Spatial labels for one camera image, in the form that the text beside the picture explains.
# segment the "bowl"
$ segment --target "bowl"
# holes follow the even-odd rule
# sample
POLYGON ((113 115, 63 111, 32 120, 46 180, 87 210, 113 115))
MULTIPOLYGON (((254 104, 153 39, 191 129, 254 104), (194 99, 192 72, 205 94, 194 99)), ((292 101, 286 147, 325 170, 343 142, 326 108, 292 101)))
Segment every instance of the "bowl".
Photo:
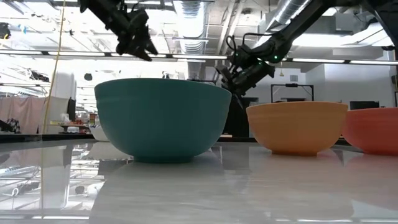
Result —
POLYGON ((398 156, 398 108, 352 110, 343 136, 367 154, 398 156))
POLYGON ((247 108, 257 142, 273 154, 316 156, 337 142, 348 106, 329 102, 289 102, 247 108))
POLYGON ((106 137, 141 162, 187 162, 223 132, 231 93, 161 78, 112 80, 95 87, 106 137))

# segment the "pink curtain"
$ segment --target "pink curtain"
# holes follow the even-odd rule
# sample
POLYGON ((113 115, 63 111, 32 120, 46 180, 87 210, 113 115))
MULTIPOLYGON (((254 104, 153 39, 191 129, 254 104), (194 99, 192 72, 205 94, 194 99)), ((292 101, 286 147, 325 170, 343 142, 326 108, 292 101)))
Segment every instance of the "pink curtain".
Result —
POLYGON ((17 119, 22 134, 36 134, 42 122, 44 101, 45 98, 31 96, 0 98, 0 119, 17 119))

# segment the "teal bowl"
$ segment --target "teal bowl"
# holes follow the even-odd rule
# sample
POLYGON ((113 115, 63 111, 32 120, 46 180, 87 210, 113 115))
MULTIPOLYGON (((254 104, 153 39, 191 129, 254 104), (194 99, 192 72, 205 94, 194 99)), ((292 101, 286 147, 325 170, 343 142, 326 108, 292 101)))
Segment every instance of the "teal bowl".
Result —
POLYGON ((187 162, 221 136, 231 93, 185 80, 130 78, 95 87, 105 135, 141 162, 187 162))

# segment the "yellow cable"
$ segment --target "yellow cable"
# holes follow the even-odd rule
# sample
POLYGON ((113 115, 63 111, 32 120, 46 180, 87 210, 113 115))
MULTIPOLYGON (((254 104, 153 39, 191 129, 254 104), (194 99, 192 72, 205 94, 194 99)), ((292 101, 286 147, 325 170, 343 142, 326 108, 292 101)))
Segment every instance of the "yellow cable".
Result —
POLYGON ((2 41, 5 41, 5 40, 7 40, 7 37, 8 37, 8 34, 6 34, 6 35, 4 36, 4 38, 3 38, 3 40, 2 40, 2 41))
MULTIPOLYGON (((66 5, 66 0, 63 0, 63 5, 62 5, 62 16, 61 16, 61 28, 60 28, 60 38, 59 38, 59 43, 58 43, 58 51, 57 51, 57 57, 55 58, 55 66, 54 66, 54 71, 52 73, 52 79, 51 79, 51 86, 50 86, 50 93, 49 93, 49 100, 47 102, 47 105, 45 107, 45 113, 44 113, 44 124, 43 124, 43 129, 42 129, 42 135, 46 133, 47 130, 47 116, 49 113, 49 107, 50 107, 50 99, 51 99, 51 94, 52 94, 52 88, 54 86, 55 82, 55 76, 57 73, 57 66, 58 66, 58 60, 60 57, 60 51, 61 51, 61 44, 62 44, 62 30, 63 30, 63 18, 65 16, 65 5, 66 5)), ((44 217, 44 166, 43 166, 43 161, 44 161, 44 152, 43 149, 41 150, 41 169, 40 169, 40 177, 41 177, 41 188, 40 188, 40 203, 41 203, 41 213, 42 213, 42 218, 44 217)))

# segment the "table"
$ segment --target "table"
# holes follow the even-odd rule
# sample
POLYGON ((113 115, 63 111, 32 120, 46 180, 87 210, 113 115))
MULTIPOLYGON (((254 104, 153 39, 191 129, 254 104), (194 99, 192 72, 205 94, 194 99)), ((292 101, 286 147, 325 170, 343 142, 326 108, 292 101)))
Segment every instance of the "table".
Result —
POLYGON ((35 141, 57 141, 94 139, 92 134, 0 134, 0 144, 10 142, 35 142, 35 141))
POLYGON ((68 132, 68 128, 69 127, 78 127, 79 128, 79 132, 82 129, 90 129, 88 126, 84 125, 84 124, 50 124, 51 126, 60 126, 63 128, 63 132, 67 133, 68 132))
POLYGON ((108 142, 40 144, 0 144, 8 149, 0 153, 5 223, 398 220, 398 157, 348 146, 292 157, 272 155, 254 142, 218 142, 190 163, 143 164, 108 142))

